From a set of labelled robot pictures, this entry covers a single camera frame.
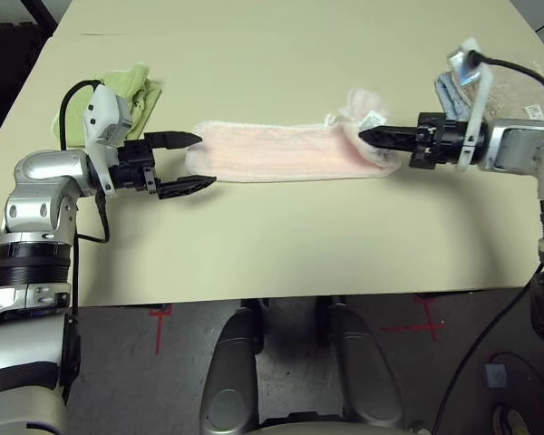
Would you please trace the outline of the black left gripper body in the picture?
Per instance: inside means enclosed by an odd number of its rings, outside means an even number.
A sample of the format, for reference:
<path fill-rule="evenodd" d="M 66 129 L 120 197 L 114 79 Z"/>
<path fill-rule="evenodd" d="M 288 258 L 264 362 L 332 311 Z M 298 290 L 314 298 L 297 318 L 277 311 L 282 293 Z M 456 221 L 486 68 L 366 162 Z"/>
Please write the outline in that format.
<path fill-rule="evenodd" d="M 109 168 L 115 188 L 157 192 L 153 150 L 161 145 L 160 137 L 160 133 L 145 133 L 142 139 L 126 140 L 117 149 L 118 164 Z"/>

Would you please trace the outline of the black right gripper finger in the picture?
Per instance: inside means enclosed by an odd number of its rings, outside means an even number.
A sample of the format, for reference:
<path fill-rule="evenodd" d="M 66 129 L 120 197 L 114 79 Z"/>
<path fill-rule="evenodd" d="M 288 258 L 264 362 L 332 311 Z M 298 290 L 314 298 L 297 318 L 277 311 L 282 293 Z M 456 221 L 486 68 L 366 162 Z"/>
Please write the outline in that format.
<path fill-rule="evenodd" d="M 400 140 L 401 138 L 413 138 L 415 132 L 415 127 L 381 125 L 361 131 L 359 137 L 363 140 Z"/>
<path fill-rule="evenodd" d="M 382 150 L 412 152 L 415 148 L 415 140 L 412 135 L 368 134 L 361 135 L 360 139 L 369 145 Z"/>

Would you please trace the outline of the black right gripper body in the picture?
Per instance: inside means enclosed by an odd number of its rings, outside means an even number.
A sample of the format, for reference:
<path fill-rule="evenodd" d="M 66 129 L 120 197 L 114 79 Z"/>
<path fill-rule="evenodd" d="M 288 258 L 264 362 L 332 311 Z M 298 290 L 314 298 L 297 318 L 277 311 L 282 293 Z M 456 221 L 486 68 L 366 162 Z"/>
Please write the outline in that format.
<path fill-rule="evenodd" d="M 435 169 L 456 164 L 461 155 L 468 123 L 450 120 L 441 112 L 421 112 L 414 134 L 410 167 Z"/>

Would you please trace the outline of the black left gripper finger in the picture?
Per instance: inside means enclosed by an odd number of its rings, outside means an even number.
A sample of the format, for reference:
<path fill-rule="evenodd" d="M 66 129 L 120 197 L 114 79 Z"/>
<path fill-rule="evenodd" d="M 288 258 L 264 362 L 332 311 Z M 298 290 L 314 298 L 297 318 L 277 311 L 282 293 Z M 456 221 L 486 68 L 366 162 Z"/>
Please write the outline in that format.
<path fill-rule="evenodd" d="M 153 149 L 180 150 L 202 142 L 202 138 L 186 131 L 146 132 L 144 139 Z"/>
<path fill-rule="evenodd" d="M 158 181 L 156 194 L 159 199 L 189 196 L 208 188 L 216 180 L 216 177 L 211 176 L 189 175 L 169 182 Z"/>

